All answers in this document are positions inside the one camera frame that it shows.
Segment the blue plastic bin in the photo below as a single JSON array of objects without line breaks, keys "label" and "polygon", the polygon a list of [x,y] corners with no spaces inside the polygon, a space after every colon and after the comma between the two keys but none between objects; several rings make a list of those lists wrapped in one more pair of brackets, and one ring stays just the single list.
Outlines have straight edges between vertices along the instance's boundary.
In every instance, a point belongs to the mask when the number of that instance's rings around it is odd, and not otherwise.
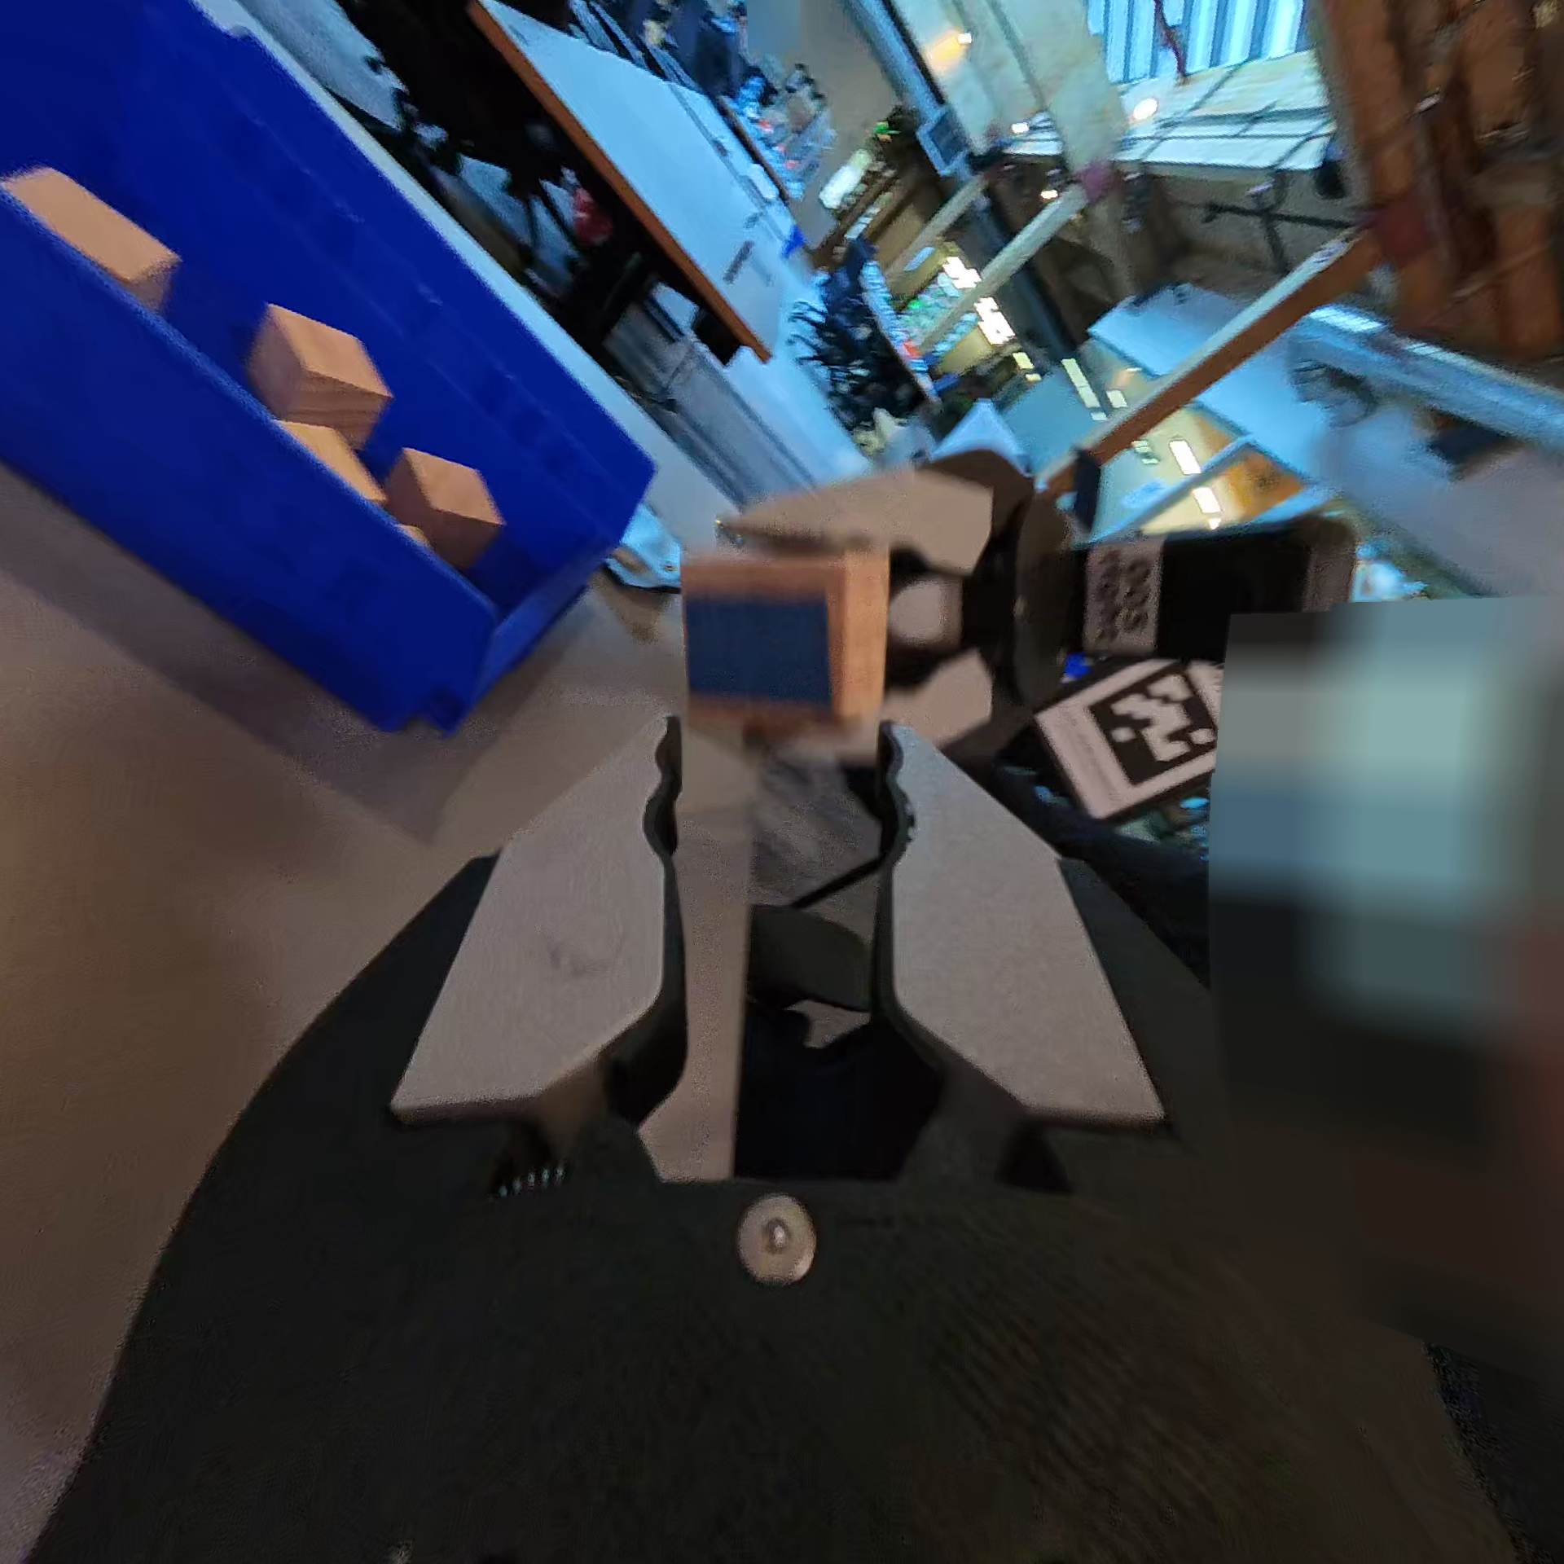
[{"label": "blue plastic bin", "polygon": [[[616,549],[655,461],[264,44],[193,3],[4,3],[4,175],[180,264],[154,311],[4,193],[4,461],[382,730],[463,722]],[[266,305],[357,337],[406,447],[503,519],[465,575],[281,430]]]}]

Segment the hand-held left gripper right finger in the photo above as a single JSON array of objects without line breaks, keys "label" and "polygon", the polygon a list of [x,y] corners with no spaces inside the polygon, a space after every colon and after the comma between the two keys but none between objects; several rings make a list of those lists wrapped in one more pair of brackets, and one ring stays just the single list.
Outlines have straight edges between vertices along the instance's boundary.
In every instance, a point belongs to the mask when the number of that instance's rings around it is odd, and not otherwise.
[{"label": "hand-held left gripper right finger", "polygon": [[929,739],[884,722],[875,1014],[938,1068],[979,1167],[1033,1128],[1165,1122],[1061,858]]}]

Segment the silver ventilation duct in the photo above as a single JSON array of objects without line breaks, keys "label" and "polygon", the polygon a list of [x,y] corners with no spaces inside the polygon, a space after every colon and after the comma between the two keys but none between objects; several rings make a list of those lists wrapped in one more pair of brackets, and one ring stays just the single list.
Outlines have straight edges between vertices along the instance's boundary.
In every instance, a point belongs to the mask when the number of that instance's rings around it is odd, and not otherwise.
[{"label": "silver ventilation duct", "polygon": [[1329,370],[1530,448],[1562,456],[1562,393],[1519,370],[1413,339],[1352,305],[1320,305],[1283,335],[1296,370]]}]

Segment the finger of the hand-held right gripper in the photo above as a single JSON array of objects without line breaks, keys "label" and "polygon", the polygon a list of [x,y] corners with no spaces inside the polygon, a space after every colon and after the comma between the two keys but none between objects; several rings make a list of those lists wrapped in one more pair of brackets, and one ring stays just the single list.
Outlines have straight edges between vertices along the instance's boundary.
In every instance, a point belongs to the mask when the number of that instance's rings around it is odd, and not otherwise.
[{"label": "finger of the hand-held right gripper", "polygon": [[942,661],[914,689],[886,689],[882,722],[910,728],[955,765],[989,765],[1029,724],[981,653]]},{"label": "finger of the hand-held right gripper", "polygon": [[968,575],[990,540],[990,489],[933,467],[895,467],[776,495],[717,527],[743,540],[914,555],[936,573]]}]

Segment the black white coded sign board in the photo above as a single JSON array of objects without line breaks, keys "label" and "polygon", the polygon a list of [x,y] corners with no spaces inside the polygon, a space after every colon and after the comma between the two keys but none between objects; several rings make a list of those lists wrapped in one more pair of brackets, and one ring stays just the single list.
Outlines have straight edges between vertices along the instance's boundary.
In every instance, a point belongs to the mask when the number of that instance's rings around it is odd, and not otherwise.
[{"label": "black white coded sign board", "polygon": [[1124,823],[1208,791],[1221,685],[1214,661],[1113,659],[1063,683],[1033,726],[1076,808]]}]

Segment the long white desk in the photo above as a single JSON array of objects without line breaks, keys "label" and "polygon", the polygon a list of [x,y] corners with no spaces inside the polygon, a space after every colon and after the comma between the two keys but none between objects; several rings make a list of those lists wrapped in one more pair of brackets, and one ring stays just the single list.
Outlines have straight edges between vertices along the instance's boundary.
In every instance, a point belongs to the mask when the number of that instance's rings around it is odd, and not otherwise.
[{"label": "long white desk", "polygon": [[784,255],[791,218],[763,195],[763,169],[711,102],[510,5],[467,13],[689,298],[771,361],[795,283]]}]

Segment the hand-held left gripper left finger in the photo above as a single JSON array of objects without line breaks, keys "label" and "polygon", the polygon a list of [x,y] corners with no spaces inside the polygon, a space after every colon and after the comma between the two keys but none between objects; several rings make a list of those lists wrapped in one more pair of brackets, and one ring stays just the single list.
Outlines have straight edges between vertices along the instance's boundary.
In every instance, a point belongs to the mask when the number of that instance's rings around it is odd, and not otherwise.
[{"label": "hand-held left gripper left finger", "polygon": [[681,733],[659,717],[499,851],[391,1109],[402,1122],[644,1122],[685,1063],[672,854]]}]

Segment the black office chair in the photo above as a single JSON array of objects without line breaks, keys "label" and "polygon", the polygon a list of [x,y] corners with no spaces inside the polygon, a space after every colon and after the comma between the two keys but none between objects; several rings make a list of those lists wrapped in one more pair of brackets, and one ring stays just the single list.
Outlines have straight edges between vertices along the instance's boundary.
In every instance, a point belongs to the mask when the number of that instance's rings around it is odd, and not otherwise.
[{"label": "black office chair", "polygon": [[823,387],[834,419],[866,435],[877,413],[907,422],[927,398],[871,313],[860,281],[838,270],[787,313],[793,357]]}]

